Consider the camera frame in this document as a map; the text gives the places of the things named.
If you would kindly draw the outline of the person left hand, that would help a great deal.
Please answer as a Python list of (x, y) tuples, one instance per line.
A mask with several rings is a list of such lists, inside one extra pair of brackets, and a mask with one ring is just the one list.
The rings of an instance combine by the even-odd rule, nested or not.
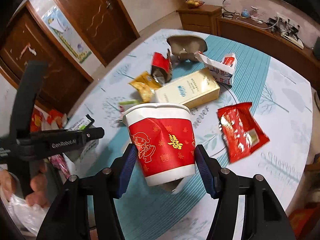
[[(30, 181), (30, 187), (33, 192), (26, 196), (25, 201), (28, 206), (39, 205), (42, 208), (50, 207), (50, 202), (47, 198), (47, 184), (48, 180), (45, 173), (47, 172), (47, 165), (44, 160), (38, 161), (39, 170), (37, 175)], [(16, 192), (17, 182), (15, 178), (7, 171), (1, 171), (1, 189), (4, 194), (4, 199), (10, 201), (11, 196)]]

